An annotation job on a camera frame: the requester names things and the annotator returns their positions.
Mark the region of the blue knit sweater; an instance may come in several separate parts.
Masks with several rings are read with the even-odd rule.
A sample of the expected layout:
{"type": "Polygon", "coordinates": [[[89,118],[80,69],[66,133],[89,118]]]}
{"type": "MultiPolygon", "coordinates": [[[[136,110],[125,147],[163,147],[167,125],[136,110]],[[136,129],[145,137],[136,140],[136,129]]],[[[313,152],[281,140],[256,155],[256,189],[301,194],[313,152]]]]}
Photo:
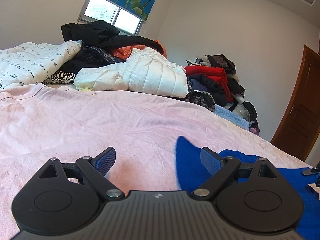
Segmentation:
{"type": "MultiPolygon", "coordinates": [[[[176,172],[178,184],[183,191],[192,193],[199,188],[221,165],[216,161],[209,172],[201,162],[201,149],[185,137],[176,142],[176,172]]],[[[281,175],[299,193],[304,203],[304,212],[296,231],[304,239],[319,239],[319,194],[310,186],[318,176],[303,176],[304,168],[278,168],[281,175]]]]}

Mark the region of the dark clothes pile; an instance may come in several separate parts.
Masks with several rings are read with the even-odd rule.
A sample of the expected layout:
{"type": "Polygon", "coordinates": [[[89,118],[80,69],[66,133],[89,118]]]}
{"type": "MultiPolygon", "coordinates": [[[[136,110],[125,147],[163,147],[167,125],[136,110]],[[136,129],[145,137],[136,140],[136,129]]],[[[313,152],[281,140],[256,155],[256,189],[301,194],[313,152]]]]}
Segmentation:
{"type": "Polygon", "coordinates": [[[200,105],[231,123],[260,134],[255,107],[245,100],[235,64],[223,54],[204,55],[184,68],[188,81],[187,102],[200,105]]]}

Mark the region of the brown wooden door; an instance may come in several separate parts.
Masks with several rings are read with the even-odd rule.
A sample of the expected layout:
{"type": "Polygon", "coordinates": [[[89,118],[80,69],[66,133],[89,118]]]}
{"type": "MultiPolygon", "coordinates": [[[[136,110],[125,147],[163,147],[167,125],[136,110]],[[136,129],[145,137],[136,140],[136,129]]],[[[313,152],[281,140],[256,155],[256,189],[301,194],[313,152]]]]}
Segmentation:
{"type": "Polygon", "coordinates": [[[305,161],[319,136],[319,54],[305,46],[284,116],[271,139],[283,152],[305,161]]]}

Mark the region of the pink bed sheet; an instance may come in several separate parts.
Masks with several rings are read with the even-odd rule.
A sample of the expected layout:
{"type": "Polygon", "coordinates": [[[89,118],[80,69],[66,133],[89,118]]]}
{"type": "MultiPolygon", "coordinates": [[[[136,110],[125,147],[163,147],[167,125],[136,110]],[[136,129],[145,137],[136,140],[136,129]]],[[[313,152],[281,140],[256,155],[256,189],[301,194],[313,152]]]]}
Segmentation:
{"type": "Polygon", "coordinates": [[[175,147],[183,136],[215,152],[236,150],[274,166],[305,163],[204,107],[128,91],[81,92],[43,84],[1,91],[1,239],[18,232],[11,204],[51,157],[72,163],[108,147],[109,180],[122,191],[176,190],[175,147]]]}

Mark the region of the light blue blanket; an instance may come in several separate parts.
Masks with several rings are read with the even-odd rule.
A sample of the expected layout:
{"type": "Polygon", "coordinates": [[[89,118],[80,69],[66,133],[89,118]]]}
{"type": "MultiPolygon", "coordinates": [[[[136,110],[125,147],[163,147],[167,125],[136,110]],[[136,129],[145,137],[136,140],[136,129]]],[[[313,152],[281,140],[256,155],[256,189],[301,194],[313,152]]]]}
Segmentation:
{"type": "Polygon", "coordinates": [[[229,111],[228,109],[225,109],[219,105],[216,105],[214,113],[219,117],[224,118],[247,131],[249,130],[249,122],[245,120],[243,117],[229,111]]]}

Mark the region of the leopard print garment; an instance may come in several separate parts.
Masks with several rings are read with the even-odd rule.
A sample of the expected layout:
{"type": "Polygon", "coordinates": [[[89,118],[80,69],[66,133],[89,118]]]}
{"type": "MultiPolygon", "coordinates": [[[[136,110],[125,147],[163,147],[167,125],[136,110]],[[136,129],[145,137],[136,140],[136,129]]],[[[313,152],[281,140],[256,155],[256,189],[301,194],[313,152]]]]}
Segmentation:
{"type": "Polygon", "coordinates": [[[211,112],[215,111],[215,100],[208,92],[200,90],[190,90],[185,100],[186,102],[202,106],[211,112]]]}

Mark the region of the zebra print cloth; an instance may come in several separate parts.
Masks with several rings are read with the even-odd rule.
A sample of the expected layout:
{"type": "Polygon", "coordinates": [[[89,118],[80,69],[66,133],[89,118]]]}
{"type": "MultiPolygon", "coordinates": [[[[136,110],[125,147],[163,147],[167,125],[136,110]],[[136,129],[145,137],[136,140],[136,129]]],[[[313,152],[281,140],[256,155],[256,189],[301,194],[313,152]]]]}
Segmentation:
{"type": "Polygon", "coordinates": [[[52,76],[46,78],[42,83],[45,85],[72,85],[76,74],[57,71],[52,76]]]}

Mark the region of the red garment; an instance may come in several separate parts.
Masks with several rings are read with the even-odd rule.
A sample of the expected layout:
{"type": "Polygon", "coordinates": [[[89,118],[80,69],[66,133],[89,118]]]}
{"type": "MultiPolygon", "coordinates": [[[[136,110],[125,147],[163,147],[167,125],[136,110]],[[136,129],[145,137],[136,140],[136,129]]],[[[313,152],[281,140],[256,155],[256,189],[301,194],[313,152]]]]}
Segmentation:
{"type": "Polygon", "coordinates": [[[226,94],[227,102],[232,102],[233,98],[231,96],[230,90],[227,86],[227,75],[223,68],[219,67],[207,67],[207,66],[186,66],[184,68],[186,75],[197,75],[204,74],[209,79],[217,83],[226,94]]]}

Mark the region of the white script-print quilt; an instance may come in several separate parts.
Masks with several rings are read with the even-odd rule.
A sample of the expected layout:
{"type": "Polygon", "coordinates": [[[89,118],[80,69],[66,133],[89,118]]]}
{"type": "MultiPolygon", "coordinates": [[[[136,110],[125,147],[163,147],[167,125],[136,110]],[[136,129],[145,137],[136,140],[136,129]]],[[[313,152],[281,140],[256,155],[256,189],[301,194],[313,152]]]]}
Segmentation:
{"type": "Polygon", "coordinates": [[[1,90],[41,83],[82,48],[81,41],[62,44],[26,42],[1,50],[1,90]]]}

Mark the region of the dark navy puffer jacket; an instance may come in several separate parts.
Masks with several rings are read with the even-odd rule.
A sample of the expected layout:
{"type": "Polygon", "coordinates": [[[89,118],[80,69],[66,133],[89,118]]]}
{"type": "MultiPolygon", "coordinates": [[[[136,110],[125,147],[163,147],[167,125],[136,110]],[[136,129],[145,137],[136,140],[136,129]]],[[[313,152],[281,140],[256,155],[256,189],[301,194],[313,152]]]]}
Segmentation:
{"type": "Polygon", "coordinates": [[[99,68],[114,63],[123,63],[124,60],[111,55],[103,49],[94,46],[85,46],[59,69],[64,73],[78,74],[82,68],[99,68]]]}

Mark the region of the orange garment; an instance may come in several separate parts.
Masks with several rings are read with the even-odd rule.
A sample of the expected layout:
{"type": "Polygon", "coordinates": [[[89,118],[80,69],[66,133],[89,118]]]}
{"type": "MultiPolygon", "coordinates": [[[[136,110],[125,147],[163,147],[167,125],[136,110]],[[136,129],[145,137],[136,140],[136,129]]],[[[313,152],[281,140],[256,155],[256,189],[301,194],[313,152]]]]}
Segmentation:
{"type": "MultiPolygon", "coordinates": [[[[155,42],[157,42],[161,48],[163,49],[163,53],[162,55],[167,59],[167,51],[165,46],[163,46],[159,40],[153,40],[155,42]]],[[[120,58],[122,60],[126,60],[128,57],[131,56],[132,50],[133,48],[139,49],[139,50],[143,50],[146,48],[145,45],[141,45],[141,44],[137,44],[137,45],[133,45],[133,46],[126,46],[126,47],[122,47],[122,48],[117,48],[115,50],[111,50],[110,54],[113,55],[114,57],[120,58]]]]}

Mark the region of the black jacket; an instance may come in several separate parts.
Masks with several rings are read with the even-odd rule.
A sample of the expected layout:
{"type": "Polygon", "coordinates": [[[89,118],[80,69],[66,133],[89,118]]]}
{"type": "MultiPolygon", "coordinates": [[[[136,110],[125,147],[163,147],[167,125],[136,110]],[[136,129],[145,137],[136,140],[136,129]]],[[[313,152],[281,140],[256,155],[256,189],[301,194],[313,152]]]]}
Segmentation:
{"type": "Polygon", "coordinates": [[[86,46],[94,46],[104,50],[144,45],[161,54],[164,52],[158,42],[141,36],[121,35],[115,26],[103,20],[86,24],[64,24],[61,26],[61,32],[64,41],[82,41],[86,46]]]}

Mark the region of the window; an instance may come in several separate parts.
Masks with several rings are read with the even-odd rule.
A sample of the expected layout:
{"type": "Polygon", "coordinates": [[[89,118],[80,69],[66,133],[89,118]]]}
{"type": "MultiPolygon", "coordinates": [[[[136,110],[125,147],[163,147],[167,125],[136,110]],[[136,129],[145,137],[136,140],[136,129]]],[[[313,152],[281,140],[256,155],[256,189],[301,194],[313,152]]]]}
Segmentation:
{"type": "Polygon", "coordinates": [[[142,20],[107,0],[86,0],[79,15],[79,22],[91,23],[103,20],[117,29],[121,34],[137,36],[142,20]]]}

